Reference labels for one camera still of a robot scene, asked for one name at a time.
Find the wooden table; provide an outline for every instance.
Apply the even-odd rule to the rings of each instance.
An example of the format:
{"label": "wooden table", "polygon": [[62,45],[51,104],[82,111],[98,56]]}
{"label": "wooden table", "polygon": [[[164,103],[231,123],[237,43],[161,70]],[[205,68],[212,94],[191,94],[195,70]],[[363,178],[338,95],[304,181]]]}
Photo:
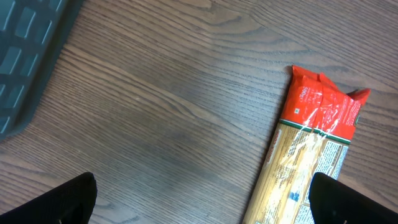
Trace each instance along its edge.
{"label": "wooden table", "polygon": [[372,88],[339,180],[398,212],[396,21],[393,0],[86,0],[0,142],[0,212],[91,171],[92,223],[239,223],[293,63]]}

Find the dry pasta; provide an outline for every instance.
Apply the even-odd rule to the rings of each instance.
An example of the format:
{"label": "dry pasta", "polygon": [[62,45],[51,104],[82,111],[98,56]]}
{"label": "dry pasta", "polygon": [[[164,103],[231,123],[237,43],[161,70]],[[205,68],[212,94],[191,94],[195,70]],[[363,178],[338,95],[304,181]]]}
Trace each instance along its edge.
{"label": "dry pasta", "polygon": [[293,66],[293,80],[244,224],[313,223],[315,172],[337,179],[370,90],[340,92],[324,74]]}

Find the transparent plastic film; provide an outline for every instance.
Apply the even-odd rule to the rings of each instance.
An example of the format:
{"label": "transparent plastic film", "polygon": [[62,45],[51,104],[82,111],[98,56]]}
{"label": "transparent plastic film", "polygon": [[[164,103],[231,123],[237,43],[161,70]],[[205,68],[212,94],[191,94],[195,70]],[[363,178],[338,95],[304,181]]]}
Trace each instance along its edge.
{"label": "transparent plastic film", "polygon": [[340,92],[324,74],[293,66],[282,116],[244,224],[313,223],[308,190],[315,172],[338,177],[369,89]]}

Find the food package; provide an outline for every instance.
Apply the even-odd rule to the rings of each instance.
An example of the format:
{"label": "food package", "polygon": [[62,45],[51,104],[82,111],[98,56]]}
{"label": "food package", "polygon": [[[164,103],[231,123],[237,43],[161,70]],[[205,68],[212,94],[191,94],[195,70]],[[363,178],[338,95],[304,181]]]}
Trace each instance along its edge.
{"label": "food package", "polygon": [[314,173],[337,179],[370,89],[342,93],[324,74],[293,66],[284,110],[244,224],[313,223]]}

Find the black object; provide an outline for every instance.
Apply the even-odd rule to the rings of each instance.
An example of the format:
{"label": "black object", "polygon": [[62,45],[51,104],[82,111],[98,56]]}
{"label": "black object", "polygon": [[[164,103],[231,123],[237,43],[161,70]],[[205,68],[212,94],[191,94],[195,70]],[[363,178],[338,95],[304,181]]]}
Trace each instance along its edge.
{"label": "black object", "polygon": [[315,173],[310,206],[316,224],[396,224],[398,214],[337,180]]}
{"label": "black object", "polygon": [[83,0],[0,0],[0,140],[31,121]]}
{"label": "black object", "polygon": [[0,215],[0,223],[87,224],[96,197],[94,175],[87,172]]}

